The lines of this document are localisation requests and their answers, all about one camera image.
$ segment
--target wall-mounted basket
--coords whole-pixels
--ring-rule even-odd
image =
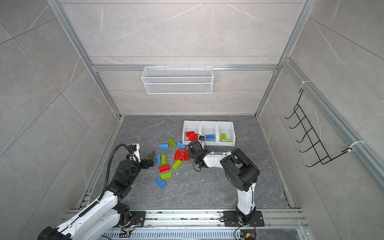
[[[205,66],[146,67],[141,79],[148,94],[212,93],[214,72]]]

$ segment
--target black hook rack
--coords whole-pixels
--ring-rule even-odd
[[[309,121],[309,119],[308,119],[307,116],[305,115],[303,109],[302,109],[302,108],[300,107],[300,105],[299,105],[300,98],[301,98],[301,96],[303,95],[303,89],[302,89],[302,88],[300,89],[299,93],[300,93],[300,97],[299,97],[299,99],[298,99],[298,101],[297,101],[295,107],[293,108],[293,113],[292,113],[292,115],[291,115],[289,118],[286,118],[286,117],[284,117],[284,118],[285,118],[285,119],[290,119],[294,114],[297,116],[297,118],[300,120],[299,123],[296,124],[295,127],[290,127],[290,129],[295,129],[299,124],[301,124],[301,126],[303,127],[303,129],[304,129],[304,131],[305,131],[305,134],[304,134],[303,138],[301,139],[301,141],[297,141],[297,140],[296,140],[296,142],[301,143],[301,142],[304,140],[305,136],[308,136],[308,139],[309,139],[310,143],[312,144],[312,146],[311,146],[310,148],[308,148],[307,150],[305,150],[305,151],[301,151],[301,150],[299,150],[299,151],[300,151],[300,152],[306,152],[306,151],[310,150],[311,148],[313,148],[314,151],[315,151],[315,153],[316,153],[316,155],[317,155],[317,157],[318,157],[318,159],[319,159],[319,161],[317,161],[317,162],[314,163],[313,165],[310,165],[310,166],[305,165],[305,166],[306,166],[306,167],[313,167],[313,166],[315,166],[315,165],[318,164],[318,163],[321,163],[322,165],[324,165],[324,164],[326,164],[326,163],[328,163],[328,162],[334,160],[335,158],[340,157],[340,156],[343,155],[344,153],[349,152],[349,151],[351,150],[350,147],[347,148],[347,149],[345,149],[345,150],[343,150],[343,151],[341,151],[341,154],[337,155],[336,157],[334,157],[334,158],[331,158],[331,157],[330,157],[330,155],[329,155],[328,152],[327,152],[327,149],[325,149],[325,147],[324,147],[323,143],[321,142],[319,136],[317,135],[316,131],[314,130],[314,128],[313,128],[311,122]],[[298,109],[300,109],[301,112],[302,112],[303,115],[304,115],[304,117],[301,118],[301,119],[300,119],[299,115],[298,115],[297,112],[296,112]],[[305,128],[305,126],[304,126],[304,124],[303,124],[303,120],[304,120],[304,119],[306,119],[306,120],[308,121],[309,125],[311,126],[311,128],[309,128],[308,130],[306,130],[306,128]],[[315,143],[312,142],[310,136],[308,135],[308,133],[309,133],[311,130],[313,130],[313,132],[315,133],[315,135],[316,135],[316,137],[317,137],[317,139],[318,139],[318,141],[315,142]],[[317,152],[317,150],[316,150],[316,148],[315,148],[315,145],[318,144],[318,143],[321,144],[321,146],[322,146],[323,149],[325,150],[325,153],[327,154],[327,156],[324,157],[324,158],[322,158],[322,159],[320,158],[320,156],[319,156],[319,154],[318,154],[318,152]]]

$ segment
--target white zip tie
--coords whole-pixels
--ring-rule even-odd
[[[353,147],[353,145],[355,145],[355,144],[358,143],[358,142],[366,143],[365,141],[356,141],[356,142],[352,143],[352,144],[349,146],[347,152],[351,152],[351,151],[352,151],[352,147]]]
[[[310,82],[310,81],[302,81],[302,82],[301,82],[301,87],[300,87],[300,88],[303,88],[303,84],[306,83],[306,82]]]

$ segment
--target wire rack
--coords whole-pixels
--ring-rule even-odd
[[[212,93],[212,67],[146,67],[141,76],[148,94]]]
[[[305,134],[304,134],[303,138],[302,138],[300,141],[297,141],[297,140],[296,140],[296,142],[301,143],[301,142],[304,140],[304,138],[307,136],[308,139],[309,139],[309,141],[310,141],[310,143],[311,143],[311,145],[312,145],[310,148],[308,148],[308,149],[305,150],[305,151],[301,151],[301,150],[299,150],[299,151],[300,151],[300,152],[307,152],[307,151],[309,151],[310,149],[313,148],[313,150],[315,151],[315,153],[316,153],[316,155],[317,155],[317,158],[319,159],[316,163],[314,163],[314,164],[312,164],[312,165],[309,165],[309,166],[308,166],[308,165],[305,165],[305,166],[306,166],[306,167],[313,167],[313,166],[315,166],[315,165],[318,164],[318,163],[321,163],[322,165],[324,165],[324,164],[326,164],[326,163],[328,163],[328,162],[334,160],[335,158],[340,157],[341,155],[343,155],[343,154],[349,152],[349,151],[352,149],[351,147],[349,147],[349,148],[347,148],[347,149],[341,151],[341,154],[337,155],[337,156],[334,157],[334,158],[331,158],[331,157],[330,157],[330,155],[328,154],[326,148],[324,147],[323,143],[321,142],[319,136],[317,135],[316,131],[314,130],[314,128],[313,128],[311,122],[309,121],[309,119],[308,119],[307,116],[305,115],[303,109],[302,109],[302,108],[300,107],[300,105],[299,105],[300,98],[301,98],[301,96],[303,95],[303,89],[302,89],[302,88],[300,89],[299,93],[300,93],[300,97],[299,97],[299,99],[297,100],[297,103],[296,103],[295,107],[293,108],[293,113],[292,113],[292,115],[289,116],[289,118],[286,118],[286,117],[285,117],[285,119],[290,119],[293,115],[296,115],[296,116],[297,116],[297,118],[300,120],[299,123],[296,124],[295,127],[290,127],[290,129],[295,129],[297,126],[299,126],[299,125],[301,124],[301,126],[303,127],[303,129],[304,129],[304,131],[305,131]],[[302,118],[299,117],[299,115],[297,114],[298,110],[302,113],[302,115],[303,115],[304,117],[302,117]],[[308,121],[308,123],[309,123],[310,128],[309,128],[308,130],[306,129],[306,127],[305,127],[304,124],[303,124],[303,120],[304,120],[304,119],[306,119],[306,120]],[[312,139],[310,138],[310,136],[309,136],[309,134],[308,134],[310,131],[313,131],[313,132],[314,132],[314,135],[316,136],[316,139],[313,140],[313,141],[312,141]],[[325,151],[325,153],[326,153],[326,156],[325,156],[325,157],[320,158],[319,153],[318,153],[318,151],[317,151],[316,148],[315,148],[315,146],[316,146],[317,144],[320,144],[320,145],[322,146],[322,148],[324,149],[324,151]]]

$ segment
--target white plastic bin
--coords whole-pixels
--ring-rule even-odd
[[[201,136],[205,137],[206,135],[215,135],[215,140],[205,139],[207,146],[216,146],[217,145],[217,122],[216,121],[201,121]]]
[[[186,132],[194,131],[195,134],[201,134],[201,122],[200,121],[184,121],[183,126],[183,144],[188,145],[191,141],[189,141],[189,137],[185,135]]]
[[[218,128],[218,146],[234,146],[236,135],[235,135],[235,128],[233,127],[233,122],[221,122],[217,121],[217,128]],[[226,136],[226,139],[231,139],[232,142],[223,142],[221,141],[221,134],[224,133]]]

